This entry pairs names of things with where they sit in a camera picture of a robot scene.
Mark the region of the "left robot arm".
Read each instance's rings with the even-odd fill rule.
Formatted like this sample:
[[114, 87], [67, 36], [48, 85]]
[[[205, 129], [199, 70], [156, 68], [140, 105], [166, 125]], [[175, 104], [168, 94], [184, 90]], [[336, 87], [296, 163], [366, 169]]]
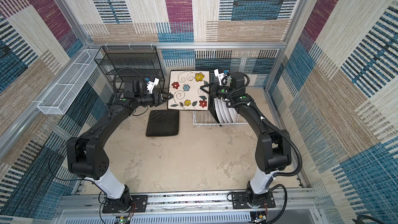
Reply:
[[173, 98], [171, 93], [155, 88], [156, 81], [127, 82], [116, 90], [100, 120], [81, 136], [67, 141], [67, 165], [70, 173], [96, 185], [105, 195], [105, 203], [118, 212], [131, 208], [132, 198], [127, 185], [116, 179], [110, 170], [104, 147], [118, 126], [139, 107], [157, 107]]

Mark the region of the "floral square plate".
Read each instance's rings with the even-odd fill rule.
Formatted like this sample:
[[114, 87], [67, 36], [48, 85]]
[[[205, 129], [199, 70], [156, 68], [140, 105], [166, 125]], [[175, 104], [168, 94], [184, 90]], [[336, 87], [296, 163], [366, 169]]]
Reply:
[[209, 82], [209, 71], [171, 71], [169, 93], [173, 98], [168, 101], [167, 108], [178, 111], [207, 111], [209, 96], [201, 87]]

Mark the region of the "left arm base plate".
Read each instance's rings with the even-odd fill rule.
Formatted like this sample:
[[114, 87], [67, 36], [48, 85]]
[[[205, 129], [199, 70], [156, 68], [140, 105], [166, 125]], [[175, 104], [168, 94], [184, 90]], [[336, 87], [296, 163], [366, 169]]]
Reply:
[[148, 195], [130, 195], [121, 199], [105, 199], [102, 214], [143, 213], [146, 211]]

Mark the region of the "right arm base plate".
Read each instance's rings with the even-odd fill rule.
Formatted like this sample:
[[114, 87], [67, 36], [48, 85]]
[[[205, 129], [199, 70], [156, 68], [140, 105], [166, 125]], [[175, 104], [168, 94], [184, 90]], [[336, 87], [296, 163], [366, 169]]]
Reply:
[[238, 192], [231, 191], [227, 194], [227, 200], [230, 201], [234, 209], [249, 209], [249, 208], [275, 208], [275, 199], [271, 192], [256, 195], [250, 191]]

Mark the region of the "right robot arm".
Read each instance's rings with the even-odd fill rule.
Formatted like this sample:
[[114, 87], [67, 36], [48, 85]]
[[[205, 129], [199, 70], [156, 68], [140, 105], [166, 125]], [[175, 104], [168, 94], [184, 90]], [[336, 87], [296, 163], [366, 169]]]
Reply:
[[303, 160], [297, 146], [286, 130], [280, 130], [260, 111], [253, 97], [246, 93], [249, 76], [242, 72], [216, 69], [217, 83], [201, 87], [213, 99], [224, 99], [228, 109], [242, 116], [256, 134], [255, 160], [257, 170], [248, 182], [245, 194], [233, 194], [232, 201], [241, 201], [249, 208], [263, 207], [276, 189], [272, 182], [277, 177], [292, 177], [300, 173]]

